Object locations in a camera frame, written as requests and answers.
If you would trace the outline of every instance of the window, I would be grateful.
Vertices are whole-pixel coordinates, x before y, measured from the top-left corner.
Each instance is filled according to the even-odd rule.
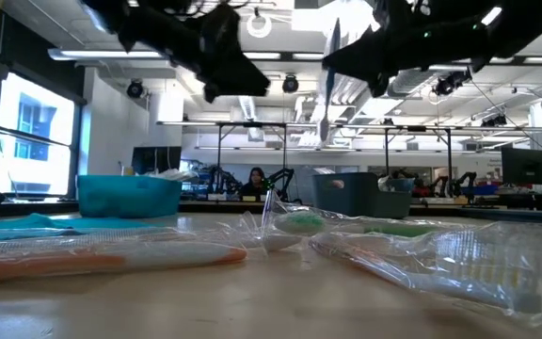
[[[72,101],[16,74],[2,82],[1,192],[68,193],[74,111]]]

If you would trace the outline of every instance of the teal bin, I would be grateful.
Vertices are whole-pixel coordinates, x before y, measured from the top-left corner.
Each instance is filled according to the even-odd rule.
[[[181,182],[148,176],[81,175],[79,212],[86,218],[157,218],[177,213]]]

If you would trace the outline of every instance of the table surface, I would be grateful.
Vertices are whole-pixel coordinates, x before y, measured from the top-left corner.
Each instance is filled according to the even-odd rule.
[[[193,229],[237,218],[181,215],[166,222]],[[0,339],[341,337],[536,334],[408,292],[306,246],[237,265],[0,283]]]

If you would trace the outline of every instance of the woman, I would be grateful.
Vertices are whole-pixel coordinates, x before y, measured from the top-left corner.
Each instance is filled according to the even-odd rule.
[[[256,197],[256,201],[261,200],[261,196],[267,193],[264,187],[264,173],[261,168],[253,168],[250,170],[250,178],[248,183],[242,186],[240,195],[244,197]]]

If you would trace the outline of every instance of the dark hair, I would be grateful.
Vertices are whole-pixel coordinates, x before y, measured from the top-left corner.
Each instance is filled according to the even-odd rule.
[[[259,175],[261,176],[261,179],[264,179],[264,172],[263,172],[263,170],[261,168],[252,168],[250,170],[250,175],[248,176],[248,183],[249,184],[252,184],[252,173],[255,172],[255,171],[259,172]]]

